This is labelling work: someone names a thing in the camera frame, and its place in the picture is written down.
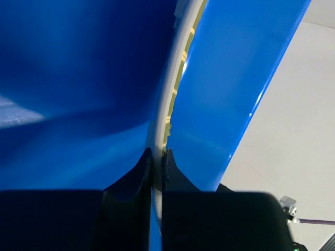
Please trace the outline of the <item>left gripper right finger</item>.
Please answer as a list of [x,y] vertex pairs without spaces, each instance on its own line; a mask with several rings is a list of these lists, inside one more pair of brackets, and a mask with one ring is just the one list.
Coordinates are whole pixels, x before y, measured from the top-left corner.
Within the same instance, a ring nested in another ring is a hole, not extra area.
[[217,250],[217,193],[200,191],[178,168],[171,149],[162,169],[163,250]]

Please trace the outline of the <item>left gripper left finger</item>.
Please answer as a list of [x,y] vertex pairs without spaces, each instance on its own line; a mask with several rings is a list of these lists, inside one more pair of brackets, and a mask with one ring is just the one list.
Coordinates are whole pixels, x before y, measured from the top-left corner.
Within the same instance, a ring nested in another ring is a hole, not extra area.
[[104,190],[90,250],[148,250],[152,152]]

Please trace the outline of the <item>woven bamboo placemat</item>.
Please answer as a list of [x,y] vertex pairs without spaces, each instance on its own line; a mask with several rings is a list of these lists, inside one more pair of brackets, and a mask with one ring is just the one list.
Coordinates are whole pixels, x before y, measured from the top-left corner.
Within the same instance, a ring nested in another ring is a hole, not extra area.
[[195,37],[195,31],[207,3],[207,1],[187,1],[177,4],[175,41],[167,62],[155,123],[154,146],[159,154],[166,151],[168,137],[170,136],[171,116],[178,88],[183,71],[186,69],[186,60]]

